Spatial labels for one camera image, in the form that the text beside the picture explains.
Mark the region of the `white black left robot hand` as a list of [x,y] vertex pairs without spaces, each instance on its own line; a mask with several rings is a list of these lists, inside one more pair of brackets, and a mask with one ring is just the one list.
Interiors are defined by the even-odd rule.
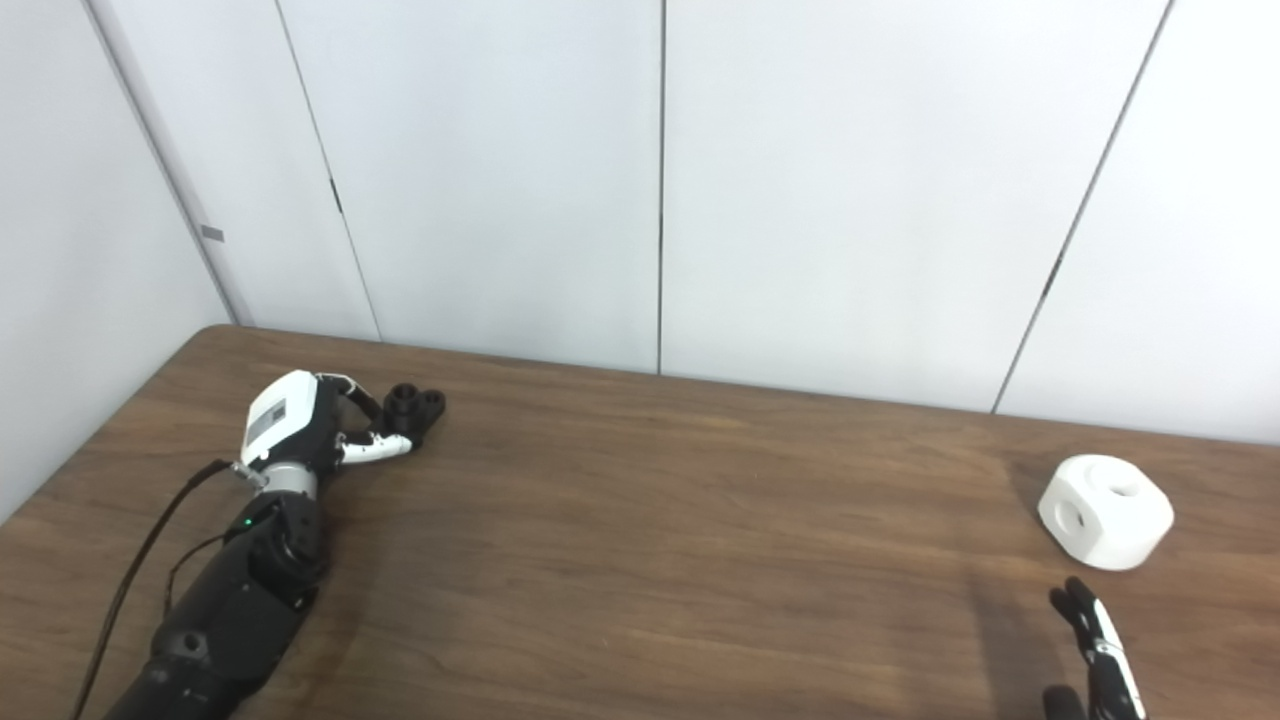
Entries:
[[260,495],[320,498],[339,468],[407,455],[421,441],[388,429],[381,406],[353,378],[293,370],[250,405],[239,465]]

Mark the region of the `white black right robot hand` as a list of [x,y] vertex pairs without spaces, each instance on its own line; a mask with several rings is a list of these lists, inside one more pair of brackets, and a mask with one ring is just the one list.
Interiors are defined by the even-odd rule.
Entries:
[[1101,598],[1078,577],[1052,588],[1050,603],[1068,621],[1087,665],[1088,698],[1069,685],[1042,693],[1047,719],[1148,719],[1121,637]]

